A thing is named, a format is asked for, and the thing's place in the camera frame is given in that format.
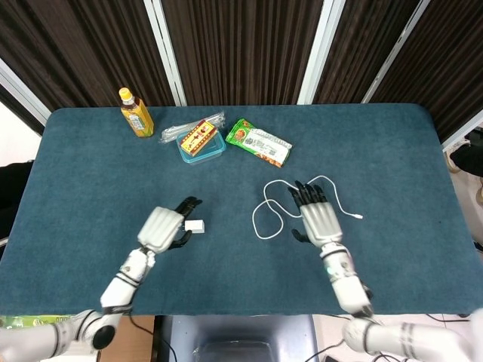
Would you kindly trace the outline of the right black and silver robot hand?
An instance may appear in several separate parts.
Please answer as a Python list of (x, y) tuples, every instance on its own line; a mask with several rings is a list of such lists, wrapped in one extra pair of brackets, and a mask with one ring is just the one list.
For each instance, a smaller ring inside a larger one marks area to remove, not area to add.
[(297, 205), (305, 233), (292, 229), (291, 233), (301, 243), (311, 243), (322, 248), (331, 242), (340, 242), (343, 232), (337, 215), (325, 193), (318, 185), (311, 186), (295, 181), (295, 187), (288, 187)]

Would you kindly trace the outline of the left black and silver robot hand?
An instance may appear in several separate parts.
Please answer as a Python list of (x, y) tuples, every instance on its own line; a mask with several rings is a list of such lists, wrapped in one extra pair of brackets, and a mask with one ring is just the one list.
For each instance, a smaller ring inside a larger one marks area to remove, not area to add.
[(193, 231), (186, 230), (179, 239), (175, 237), (186, 218), (201, 203), (201, 199), (189, 196), (174, 210), (156, 207), (141, 228), (137, 236), (138, 242), (157, 254), (183, 247), (191, 238)]

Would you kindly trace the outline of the blue table cloth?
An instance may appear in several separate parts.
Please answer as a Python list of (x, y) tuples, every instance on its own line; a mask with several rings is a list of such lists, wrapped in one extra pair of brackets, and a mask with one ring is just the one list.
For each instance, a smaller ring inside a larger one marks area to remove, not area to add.
[(474, 249), (430, 114), (415, 104), (227, 106), (293, 145), (279, 168), (235, 146), (191, 166), (175, 144), (136, 137), (117, 108), (48, 119), (6, 251), (0, 314), (75, 314), (100, 296), (157, 206), (202, 200), (205, 232), (158, 255), (138, 314), (336, 314), (318, 250), (261, 205), (297, 207), (286, 183), (312, 180), (378, 314), (483, 307)]

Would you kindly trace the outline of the clear plastic cutlery packet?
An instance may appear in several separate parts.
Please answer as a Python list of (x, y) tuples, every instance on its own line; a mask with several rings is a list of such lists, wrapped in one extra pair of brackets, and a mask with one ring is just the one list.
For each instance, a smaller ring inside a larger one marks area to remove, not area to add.
[(218, 112), (214, 115), (205, 117), (199, 121), (172, 126), (164, 129), (161, 132), (159, 142), (165, 144), (165, 143), (170, 143), (172, 141), (175, 141), (175, 139), (178, 138), (179, 135), (190, 132), (202, 121), (207, 121), (217, 128), (223, 128), (225, 124), (225, 120), (226, 120), (225, 112)]

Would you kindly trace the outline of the clear blue-rimmed container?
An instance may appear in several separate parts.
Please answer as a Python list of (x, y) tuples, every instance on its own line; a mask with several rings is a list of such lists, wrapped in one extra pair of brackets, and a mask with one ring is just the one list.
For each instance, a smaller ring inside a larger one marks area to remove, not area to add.
[(187, 132), (182, 133), (176, 138), (176, 144), (179, 149), (183, 161), (191, 166), (210, 161), (213, 158), (219, 157), (226, 151), (226, 143), (220, 132), (217, 132), (214, 137), (198, 152), (195, 156), (186, 153), (181, 147), (182, 139), (187, 135)]

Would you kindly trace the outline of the red and yellow box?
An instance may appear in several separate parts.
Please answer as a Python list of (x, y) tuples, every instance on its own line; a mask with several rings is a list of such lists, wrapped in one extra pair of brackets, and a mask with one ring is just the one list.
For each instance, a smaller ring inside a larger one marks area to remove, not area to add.
[(196, 156), (217, 134), (218, 129), (209, 121), (200, 121), (180, 142), (181, 149), (188, 155)]

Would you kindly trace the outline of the green snack bag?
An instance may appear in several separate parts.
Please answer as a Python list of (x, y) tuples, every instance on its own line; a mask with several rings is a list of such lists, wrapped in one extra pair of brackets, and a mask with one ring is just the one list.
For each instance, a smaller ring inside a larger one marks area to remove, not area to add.
[(293, 148), (291, 143), (255, 127), (245, 118), (237, 120), (225, 141), (279, 168)]

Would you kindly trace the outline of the yellow tea bottle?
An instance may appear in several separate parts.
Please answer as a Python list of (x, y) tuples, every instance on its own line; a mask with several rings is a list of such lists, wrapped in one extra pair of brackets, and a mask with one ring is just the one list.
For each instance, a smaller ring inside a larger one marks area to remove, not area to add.
[(154, 134), (154, 122), (144, 104), (127, 87), (122, 87), (118, 94), (122, 101), (121, 111), (133, 132), (138, 137), (151, 137)]

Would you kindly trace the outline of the grey bin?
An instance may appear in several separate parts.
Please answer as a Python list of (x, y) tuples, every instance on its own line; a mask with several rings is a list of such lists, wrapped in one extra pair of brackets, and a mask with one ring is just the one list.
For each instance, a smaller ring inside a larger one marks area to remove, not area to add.
[(318, 351), (302, 315), (157, 316), (151, 362), (304, 362)]

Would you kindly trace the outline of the black chair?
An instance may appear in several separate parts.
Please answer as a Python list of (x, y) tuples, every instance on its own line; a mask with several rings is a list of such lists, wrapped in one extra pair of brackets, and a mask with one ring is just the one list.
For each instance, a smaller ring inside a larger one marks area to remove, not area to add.
[(33, 161), (0, 167), (0, 240), (9, 236)]

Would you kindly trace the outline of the green printed carton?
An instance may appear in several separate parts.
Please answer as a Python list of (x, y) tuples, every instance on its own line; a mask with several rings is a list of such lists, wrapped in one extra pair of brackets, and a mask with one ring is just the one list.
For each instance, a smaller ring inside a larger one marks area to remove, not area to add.
[(70, 315), (0, 315), (0, 327), (5, 329), (36, 327), (66, 321), (70, 318)]

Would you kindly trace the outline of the black round object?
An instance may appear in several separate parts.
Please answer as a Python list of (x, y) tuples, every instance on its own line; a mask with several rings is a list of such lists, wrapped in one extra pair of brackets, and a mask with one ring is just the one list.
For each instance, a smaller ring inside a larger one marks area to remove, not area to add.
[(483, 146), (462, 145), (451, 153), (450, 159), (461, 170), (483, 177)]

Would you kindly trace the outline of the dark brown partition panel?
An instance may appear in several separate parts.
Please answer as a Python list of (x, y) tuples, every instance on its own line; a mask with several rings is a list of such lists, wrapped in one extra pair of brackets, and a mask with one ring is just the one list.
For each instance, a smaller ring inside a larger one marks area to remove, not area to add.
[(51, 112), (175, 104), (144, 0), (0, 0), (0, 60)]
[(417, 103), (441, 141), (483, 110), (483, 0), (429, 0), (373, 103)]
[(313, 102), (360, 103), (419, 0), (346, 0)]
[(162, 0), (187, 104), (295, 104), (323, 4)]

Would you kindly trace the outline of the white partition post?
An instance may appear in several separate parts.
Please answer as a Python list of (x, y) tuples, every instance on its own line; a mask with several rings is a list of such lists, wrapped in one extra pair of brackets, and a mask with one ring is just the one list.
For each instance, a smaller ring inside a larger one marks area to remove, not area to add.
[(481, 109), (476, 115), (469, 119), (462, 127), (453, 132), (442, 144), (442, 151), (446, 152), (455, 143), (460, 141), (468, 133), (477, 127), (483, 125), (483, 109)]
[(0, 85), (16, 99), (29, 113), (42, 125), (45, 126), (51, 111), (29, 89), (14, 70), (0, 57)]
[(324, 71), (346, 0), (324, 0), (297, 105), (312, 104)]
[(420, 18), (423, 16), (424, 12), (428, 8), (430, 2), (431, 0), (418, 1), (417, 6), (415, 7), (408, 21), (406, 22), (405, 27), (403, 28), (403, 30), (401, 31), (401, 34), (397, 38), (397, 41), (393, 45), (383, 65), (380, 67), (378, 73), (376, 74), (374, 80), (371, 83), (371, 86), (368, 88), (364, 97), (362, 98), (361, 103), (369, 103), (371, 101), (376, 90), (381, 85), (383, 79), (385, 78), (387, 72), (389, 71), (390, 67), (392, 66), (395, 59), (399, 55), (400, 51), (404, 47), (405, 43), (409, 39), (411, 33), (414, 31), (414, 28), (418, 24)]
[(143, 0), (156, 47), (176, 106), (187, 106), (186, 95), (168, 29), (162, 0)]

